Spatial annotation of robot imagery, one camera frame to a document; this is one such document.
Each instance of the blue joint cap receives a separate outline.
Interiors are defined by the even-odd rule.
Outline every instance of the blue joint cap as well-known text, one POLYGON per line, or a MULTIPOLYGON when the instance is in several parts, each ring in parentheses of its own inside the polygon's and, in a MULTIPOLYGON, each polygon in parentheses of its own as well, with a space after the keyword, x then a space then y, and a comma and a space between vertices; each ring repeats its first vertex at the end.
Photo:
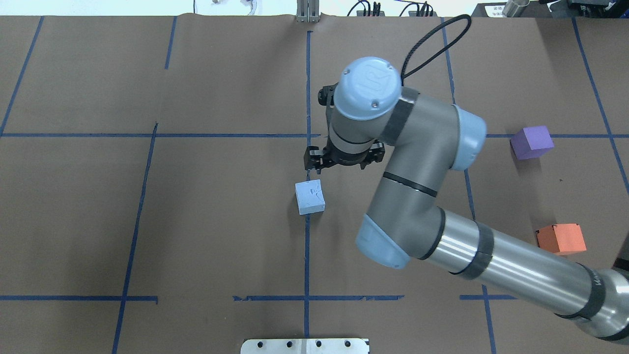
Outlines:
POLYGON ((386 60, 364 57, 343 70, 334 105, 349 119, 370 120, 390 111, 402 93, 402 80, 386 60))
POLYGON ((472 165, 481 151, 487 137, 487 125, 481 117, 453 106, 459 115, 459 147, 451 168, 463 171, 472 165))
POLYGON ((356 237, 356 246, 371 260, 391 268, 402 269, 411 260, 367 214, 356 237))

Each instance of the purple cube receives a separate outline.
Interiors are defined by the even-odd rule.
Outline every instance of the purple cube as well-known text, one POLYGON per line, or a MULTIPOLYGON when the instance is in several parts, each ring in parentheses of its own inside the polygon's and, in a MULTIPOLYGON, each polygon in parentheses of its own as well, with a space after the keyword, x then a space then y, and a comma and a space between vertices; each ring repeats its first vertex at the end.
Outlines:
POLYGON ((555 147, 545 125, 527 127, 511 138, 511 146, 518 160, 540 157, 555 147))

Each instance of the white metal plate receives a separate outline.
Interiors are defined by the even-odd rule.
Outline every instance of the white metal plate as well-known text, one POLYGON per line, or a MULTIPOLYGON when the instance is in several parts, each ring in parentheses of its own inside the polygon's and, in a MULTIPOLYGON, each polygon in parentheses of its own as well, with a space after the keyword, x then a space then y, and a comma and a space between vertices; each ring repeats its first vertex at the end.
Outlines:
POLYGON ((485 12, 488 17, 504 17, 503 9, 504 5, 485 6, 485 12))
POLYGON ((247 340, 242 343, 240 354, 369 354, 369 340, 360 338, 247 340))

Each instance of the silver robot arm tube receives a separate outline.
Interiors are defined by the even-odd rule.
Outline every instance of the silver robot arm tube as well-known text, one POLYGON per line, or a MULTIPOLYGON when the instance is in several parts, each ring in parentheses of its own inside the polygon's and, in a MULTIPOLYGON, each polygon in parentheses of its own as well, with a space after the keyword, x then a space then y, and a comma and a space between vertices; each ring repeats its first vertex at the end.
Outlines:
POLYGON ((538 304, 597 338, 629 344, 626 276, 592 270, 435 205, 447 170, 468 168, 481 150, 482 119, 400 87, 392 66, 372 57, 344 70, 334 100, 328 147, 337 156, 351 160, 374 139, 396 147, 359 231, 361 252, 393 268, 427 260, 538 304))

